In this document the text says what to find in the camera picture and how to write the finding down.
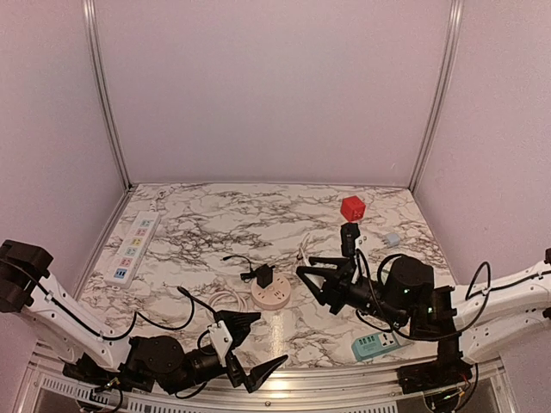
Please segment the white multicolour power strip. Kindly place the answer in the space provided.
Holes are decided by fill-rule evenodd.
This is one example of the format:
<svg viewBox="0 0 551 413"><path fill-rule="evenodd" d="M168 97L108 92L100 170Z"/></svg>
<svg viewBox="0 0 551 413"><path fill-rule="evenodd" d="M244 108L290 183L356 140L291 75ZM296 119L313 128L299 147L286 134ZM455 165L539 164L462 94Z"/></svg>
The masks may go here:
<svg viewBox="0 0 551 413"><path fill-rule="evenodd" d="M103 277L107 285L123 289L130 287L159 222L159 212L137 214Z"/></svg>

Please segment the teal power strip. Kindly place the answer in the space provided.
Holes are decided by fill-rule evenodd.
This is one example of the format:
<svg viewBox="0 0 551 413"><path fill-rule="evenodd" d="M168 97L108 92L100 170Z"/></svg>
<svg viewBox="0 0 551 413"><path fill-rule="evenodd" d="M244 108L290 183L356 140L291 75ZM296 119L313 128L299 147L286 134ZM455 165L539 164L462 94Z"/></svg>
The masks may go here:
<svg viewBox="0 0 551 413"><path fill-rule="evenodd" d="M355 339L351 345L351 350L357 361L367 361L389 354L411 343L411 341L397 336L393 332L378 331Z"/></svg>

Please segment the black power adapter with cable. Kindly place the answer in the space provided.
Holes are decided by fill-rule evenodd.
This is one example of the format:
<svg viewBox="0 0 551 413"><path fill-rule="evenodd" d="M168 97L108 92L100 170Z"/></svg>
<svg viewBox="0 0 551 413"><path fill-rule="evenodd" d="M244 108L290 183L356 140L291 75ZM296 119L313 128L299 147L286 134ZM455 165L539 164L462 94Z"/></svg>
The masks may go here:
<svg viewBox="0 0 551 413"><path fill-rule="evenodd" d="M274 265L263 264L257 268L254 268L251 259L246 256L230 255L222 258L223 261L228 261L231 259L242 259L248 264L249 271L240 274L241 281L249 283L254 280L261 288L266 288L273 282L275 269Z"/></svg>

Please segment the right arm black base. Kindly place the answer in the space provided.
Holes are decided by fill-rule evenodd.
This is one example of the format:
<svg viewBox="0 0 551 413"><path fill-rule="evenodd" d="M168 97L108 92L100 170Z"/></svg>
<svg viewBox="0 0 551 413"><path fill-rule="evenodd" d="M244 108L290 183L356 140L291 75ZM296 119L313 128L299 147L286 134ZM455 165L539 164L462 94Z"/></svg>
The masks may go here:
<svg viewBox="0 0 551 413"><path fill-rule="evenodd" d="M397 370L402 392L430 391L470 380L473 377L472 365L462 357L458 338L440 341L435 360L402 366Z"/></svg>

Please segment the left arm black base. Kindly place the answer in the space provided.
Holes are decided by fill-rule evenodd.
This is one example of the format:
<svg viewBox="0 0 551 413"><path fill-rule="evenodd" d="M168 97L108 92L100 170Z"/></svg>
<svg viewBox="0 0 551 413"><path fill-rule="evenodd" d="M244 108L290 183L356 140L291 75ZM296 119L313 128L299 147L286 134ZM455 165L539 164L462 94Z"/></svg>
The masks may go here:
<svg viewBox="0 0 551 413"><path fill-rule="evenodd" d="M83 354L75 363L65 362L62 373L70 379L76 379L96 386L106 385L112 379L118 379L119 387L123 391L131 391L133 389L131 384L118 372L110 372L99 367L87 354Z"/></svg>

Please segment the red cube socket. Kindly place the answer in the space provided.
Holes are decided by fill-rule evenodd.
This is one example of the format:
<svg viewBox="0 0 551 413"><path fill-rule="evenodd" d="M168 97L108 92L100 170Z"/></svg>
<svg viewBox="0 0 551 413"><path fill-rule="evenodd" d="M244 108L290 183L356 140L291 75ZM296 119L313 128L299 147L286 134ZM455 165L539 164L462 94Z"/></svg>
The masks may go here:
<svg viewBox="0 0 551 413"><path fill-rule="evenodd" d="M364 216L366 204L356 195L342 199L340 213L347 222L357 222Z"/></svg>

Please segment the pink round power socket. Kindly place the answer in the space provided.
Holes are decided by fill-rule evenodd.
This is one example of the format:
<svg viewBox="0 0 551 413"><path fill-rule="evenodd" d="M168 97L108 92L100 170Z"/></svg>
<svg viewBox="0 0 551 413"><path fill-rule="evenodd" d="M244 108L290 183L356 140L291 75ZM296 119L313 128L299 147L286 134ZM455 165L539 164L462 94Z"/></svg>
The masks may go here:
<svg viewBox="0 0 551 413"><path fill-rule="evenodd" d="M276 311L287 305L291 298L292 287L287 277L276 276L267 287L256 282L251 285L251 298L254 304L263 310Z"/></svg>

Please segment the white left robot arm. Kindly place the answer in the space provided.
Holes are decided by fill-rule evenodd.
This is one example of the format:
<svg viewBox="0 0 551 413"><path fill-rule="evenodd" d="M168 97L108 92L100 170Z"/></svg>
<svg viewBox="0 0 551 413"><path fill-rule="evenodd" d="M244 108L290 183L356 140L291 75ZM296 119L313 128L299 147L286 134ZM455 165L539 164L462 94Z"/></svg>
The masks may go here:
<svg viewBox="0 0 551 413"><path fill-rule="evenodd" d="M152 391L159 385L175 395L225 375L232 386L257 391L288 357L245 371L233 353L260 319L258 312L209 311L214 321L204 334L208 345L187 352L165 326L161 336L117 333L86 311L49 271L52 256L43 248L6 240L1 245L1 311L21 317L51 346L69 378L104 391Z"/></svg>

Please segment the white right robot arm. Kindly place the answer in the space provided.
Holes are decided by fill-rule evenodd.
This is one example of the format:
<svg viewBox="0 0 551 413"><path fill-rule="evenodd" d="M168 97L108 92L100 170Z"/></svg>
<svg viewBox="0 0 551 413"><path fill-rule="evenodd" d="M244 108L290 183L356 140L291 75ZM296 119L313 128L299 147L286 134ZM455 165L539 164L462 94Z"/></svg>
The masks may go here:
<svg viewBox="0 0 551 413"><path fill-rule="evenodd" d="M475 364L533 330L550 325L550 262L497 282L436 287L432 266L406 254L385 257L372 276L365 255L310 257L296 274L320 305L332 314L345 306L384 323L412 342L435 342L438 357L426 377L445 385L460 361Z"/></svg>

